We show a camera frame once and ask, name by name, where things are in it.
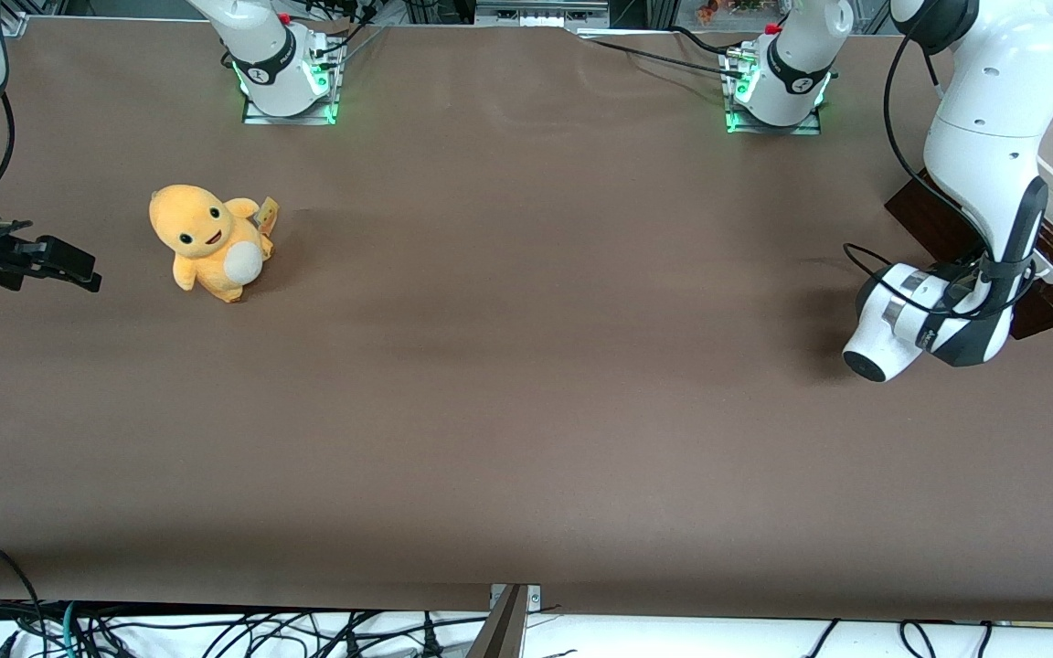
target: metal bracket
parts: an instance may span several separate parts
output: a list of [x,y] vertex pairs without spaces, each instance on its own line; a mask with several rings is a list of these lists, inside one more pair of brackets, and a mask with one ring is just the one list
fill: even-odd
[[481,624],[465,658],[519,658],[526,633],[526,613],[542,603],[538,585],[493,585],[490,600],[494,609]]
[[[542,585],[523,585],[526,587],[526,612],[528,613],[538,613],[539,610],[543,609],[543,586]],[[490,586],[490,610],[494,610],[494,606],[498,603],[498,597],[502,596],[502,592],[505,592],[506,585],[491,585]]]
[[256,107],[243,87],[242,96],[246,98],[246,106],[242,109],[242,123],[250,125],[336,124],[339,116],[339,92],[343,87],[343,62],[347,59],[347,46],[343,45],[342,37],[327,37],[321,32],[311,34],[310,46],[311,51],[325,53],[319,58],[310,55],[304,58],[305,66],[310,66],[311,84],[325,88],[324,94],[304,112],[289,117],[276,117]]
[[756,133],[761,135],[818,135],[819,108],[811,107],[806,120],[795,125],[794,128],[778,128],[774,125],[766,125],[750,114],[750,109],[739,103],[737,96],[747,92],[752,83],[755,67],[755,51],[753,41],[744,41],[737,48],[731,48],[724,54],[717,55],[717,63],[724,72],[737,72],[742,74],[742,78],[731,78],[722,75],[722,96],[726,99],[726,131],[727,133]]
[[1031,254],[1031,261],[1035,266],[1035,279],[1041,279],[1044,283],[1053,286],[1053,263],[1037,250]]

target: white belly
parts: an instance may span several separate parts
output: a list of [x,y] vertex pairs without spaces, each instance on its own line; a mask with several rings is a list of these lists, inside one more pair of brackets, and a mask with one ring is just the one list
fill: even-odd
[[234,242],[225,252],[225,262],[222,262],[225,276],[233,282],[244,286],[251,280],[259,278],[262,272],[262,250],[254,242]]

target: brown table surface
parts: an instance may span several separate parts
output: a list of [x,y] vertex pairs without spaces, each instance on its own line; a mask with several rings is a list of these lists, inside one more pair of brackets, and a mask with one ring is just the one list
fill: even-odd
[[[882,208],[896,45],[852,38],[822,137],[773,138],[559,29],[392,29],[339,125],[277,128],[207,24],[33,21],[0,213],[104,286],[0,291],[0,546],[49,599],[1053,618],[1053,330],[840,359],[840,243],[927,261]],[[914,53],[914,161],[935,107]],[[279,200],[245,303],[173,284],[167,183]]]

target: plush toy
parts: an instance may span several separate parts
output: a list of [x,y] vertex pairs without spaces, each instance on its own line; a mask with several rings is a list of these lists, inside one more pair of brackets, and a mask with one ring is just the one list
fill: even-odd
[[221,203],[193,184],[171,184],[155,192],[148,219],[157,237],[175,252],[173,280],[183,291],[193,282],[223,302],[242,299],[242,286],[258,278],[275,245],[269,236],[279,205],[267,197],[262,207],[251,199]]

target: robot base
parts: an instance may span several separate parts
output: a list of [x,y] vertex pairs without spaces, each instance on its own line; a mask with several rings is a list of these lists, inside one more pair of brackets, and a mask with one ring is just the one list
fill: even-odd
[[794,128],[781,128],[777,125],[769,125],[758,121],[750,114],[750,109],[738,103],[735,96],[738,88],[743,84],[749,84],[749,59],[740,56],[731,56],[731,53],[717,56],[717,63],[722,71],[739,72],[744,78],[735,79],[731,76],[720,76],[722,78],[722,96],[726,99],[726,131],[727,133],[756,133],[760,135],[818,135],[820,133],[819,108],[811,109],[806,120],[795,125]]
[[[340,87],[343,86],[343,61],[347,58],[347,48],[342,45],[343,38],[326,37],[326,35],[319,33],[315,33],[315,37],[319,48],[334,49],[319,59],[310,61],[311,84],[317,88],[326,88],[326,93],[304,112],[289,117],[277,117],[263,113],[258,105],[252,103],[251,96],[243,87],[242,96],[246,98],[246,104],[242,108],[242,123],[251,125],[336,124],[339,115],[339,92]],[[327,71],[319,71],[319,67],[326,67]]]

